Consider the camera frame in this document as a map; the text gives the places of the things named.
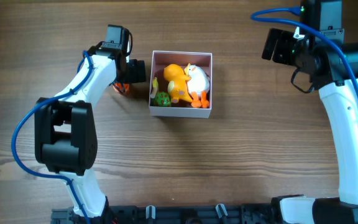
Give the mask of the green patterned ball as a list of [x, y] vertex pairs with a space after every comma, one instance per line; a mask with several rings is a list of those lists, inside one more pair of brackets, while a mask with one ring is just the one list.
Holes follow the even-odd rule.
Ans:
[[152, 106], [171, 107], [170, 95], [164, 91], [158, 91], [152, 99]]

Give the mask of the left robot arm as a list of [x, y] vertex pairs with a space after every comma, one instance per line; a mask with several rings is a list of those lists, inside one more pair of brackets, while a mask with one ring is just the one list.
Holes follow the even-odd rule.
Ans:
[[110, 217], [93, 164], [98, 151], [93, 108], [113, 84], [145, 81], [145, 63], [122, 50], [84, 52], [74, 79], [53, 98], [36, 102], [35, 158], [66, 183], [78, 223]]

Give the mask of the orange dinosaur figure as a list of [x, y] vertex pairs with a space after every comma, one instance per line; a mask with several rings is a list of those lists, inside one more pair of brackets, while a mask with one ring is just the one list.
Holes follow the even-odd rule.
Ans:
[[163, 77], [168, 82], [167, 91], [172, 103], [178, 103], [180, 100], [193, 102], [187, 88], [187, 81], [191, 78], [185, 74], [181, 66], [177, 64], [168, 65], [163, 70]]

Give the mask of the white plush duck yellow hat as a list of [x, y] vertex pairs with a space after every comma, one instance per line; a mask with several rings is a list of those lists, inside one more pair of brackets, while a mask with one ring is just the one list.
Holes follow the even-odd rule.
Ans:
[[210, 91], [209, 76], [199, 66], [190, 63], [184, 71], [190, 77], [187, 81], [187, 89], [193, 99], [191, 106], [194, 108], [208, 108], [210, 106], [210, 102], [207, 99], [207, 94]]

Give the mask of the orange round wheel toy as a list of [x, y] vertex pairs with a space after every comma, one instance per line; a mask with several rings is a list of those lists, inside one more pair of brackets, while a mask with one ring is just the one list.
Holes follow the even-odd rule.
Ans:
[[127, 95], [130, 93], [130, 84], [128, 83], [113, 83], [113, 88], [120, 95]]

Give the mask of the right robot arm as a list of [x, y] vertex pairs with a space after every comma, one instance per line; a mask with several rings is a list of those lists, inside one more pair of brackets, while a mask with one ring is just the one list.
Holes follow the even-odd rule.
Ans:
[[338, 197], [275, 197], [276, 223], [358, 223], [358, 43], [332, 42], [341, 53], [311, 34], [272, 28], [267, 36], [263, 59], [310, 75], [307, 93], [323, 102], [339, 168]]

